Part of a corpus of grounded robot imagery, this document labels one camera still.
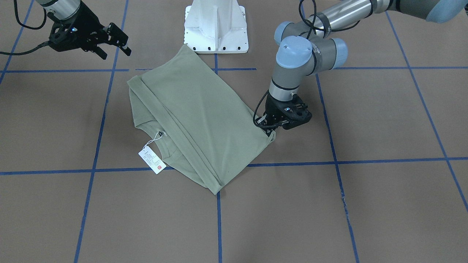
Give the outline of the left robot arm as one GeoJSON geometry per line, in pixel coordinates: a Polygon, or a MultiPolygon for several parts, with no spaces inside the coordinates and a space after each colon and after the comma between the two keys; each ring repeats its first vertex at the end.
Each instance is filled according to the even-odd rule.
{"type": "Polygon", "coordinates": [[[388,10],[443,23],[454,18],[467,5],[466,0],[343,0],[332,7],[305,17],[299,22],[282,22],[275,30],[279,49],[262,116],[255,126],[270,135],[278,127],[292,129],[311,120],[308,105],[298,96],[304,77],[341,67],[348,47],[335,32],[350,30],[361,20],[388,10]]]}

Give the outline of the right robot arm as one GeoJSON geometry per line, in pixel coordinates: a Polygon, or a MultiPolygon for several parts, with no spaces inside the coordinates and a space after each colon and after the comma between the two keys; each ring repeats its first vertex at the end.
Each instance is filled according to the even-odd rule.
{"type": "Polygon", "coordinates": [[[82,49],[93,52],[101,59],[107,53],[99,47],[108,44],[118,47],[127,56],[128,36],[115,23],[105,26],[82,0],[38,0],[46,15],[54,22],[49,35],[49,46],[58,52],[82,49]]]}

